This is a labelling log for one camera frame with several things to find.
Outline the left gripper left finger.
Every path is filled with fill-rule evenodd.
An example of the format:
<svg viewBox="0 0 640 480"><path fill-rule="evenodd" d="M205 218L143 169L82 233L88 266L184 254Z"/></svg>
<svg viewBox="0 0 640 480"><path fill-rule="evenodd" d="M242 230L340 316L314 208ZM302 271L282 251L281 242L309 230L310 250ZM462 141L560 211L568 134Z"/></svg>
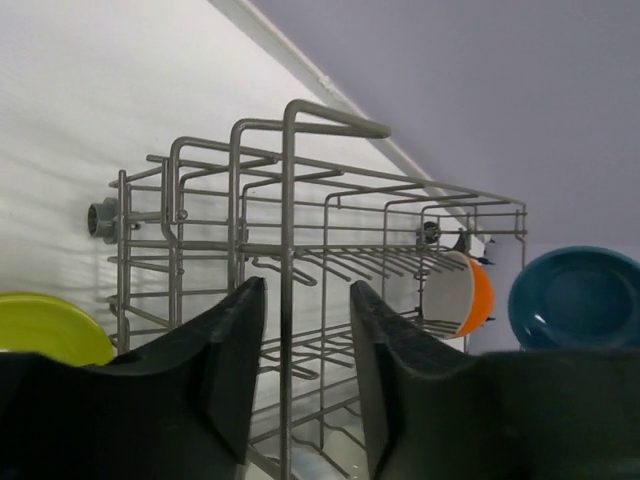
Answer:
<svg viewBox="0 0 640 480"><path fill-rule="evenodd" d="M232 479L244 463L265 326L252 277L104 366L1 357L5 479Z"/></svg>

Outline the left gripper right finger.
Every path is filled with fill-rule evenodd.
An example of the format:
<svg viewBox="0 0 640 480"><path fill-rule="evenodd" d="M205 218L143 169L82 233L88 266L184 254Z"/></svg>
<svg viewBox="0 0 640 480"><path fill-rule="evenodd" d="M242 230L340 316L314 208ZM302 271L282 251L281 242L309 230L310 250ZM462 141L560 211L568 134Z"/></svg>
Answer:
<svg viewBox="0 0 640 480"><path fill-rule="evenodd" d="M460 352L367 283L350 319L374 479L635 479L637 350Z"/></svg>

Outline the white bowl red rim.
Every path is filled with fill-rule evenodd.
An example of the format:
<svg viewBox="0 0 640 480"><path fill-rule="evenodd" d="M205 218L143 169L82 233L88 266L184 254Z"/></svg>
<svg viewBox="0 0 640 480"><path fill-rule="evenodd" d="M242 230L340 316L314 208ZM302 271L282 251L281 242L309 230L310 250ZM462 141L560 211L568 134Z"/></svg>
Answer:
<svg viewBox="0 0 640 480"><path fill-rule="evenodd" d="M490 318L495 292L485 270L468 255L448 251L450 269L429 274L422 293L425 328L442 339L470 335Z"/></svg>

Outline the blue bowl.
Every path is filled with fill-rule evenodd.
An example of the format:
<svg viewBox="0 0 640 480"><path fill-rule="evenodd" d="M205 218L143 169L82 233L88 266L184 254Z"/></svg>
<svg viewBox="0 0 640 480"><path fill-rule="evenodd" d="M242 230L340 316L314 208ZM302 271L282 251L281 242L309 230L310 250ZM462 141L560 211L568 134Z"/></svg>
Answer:
<svg viewBox="0 0 640 480"><path fill-rule="evenodd" d="M639 262L595 246L549 251L516 276L507 313L526 350L637 348Z"/></svg>

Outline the grey wire dish rack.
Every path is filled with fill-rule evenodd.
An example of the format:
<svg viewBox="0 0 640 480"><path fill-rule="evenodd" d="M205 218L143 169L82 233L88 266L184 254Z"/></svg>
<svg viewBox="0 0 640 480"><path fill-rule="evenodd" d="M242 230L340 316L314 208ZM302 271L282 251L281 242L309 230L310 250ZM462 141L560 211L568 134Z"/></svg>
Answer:
<svg viewBox="0 0 640 480"><path fill-rule="evenodd" d="M177 138L168 153L149 155L145 170L120 172L114 195L89 206L89 234L116 248L108 303L119 352L184 323L196 300L227 294L252 275L269 280L247 474L300 479L310 457L327 477L364 476L337 448L344 438L364 449L353 282L370 284L434 335L422 293L429 274L450 269L443 254L464 253L486 271L488 245L526 239L522 201L301 152L314 138L389 133L294 100L279 119L238 120L225 141ZM468 337L437 338L465 349Z"/></svg>

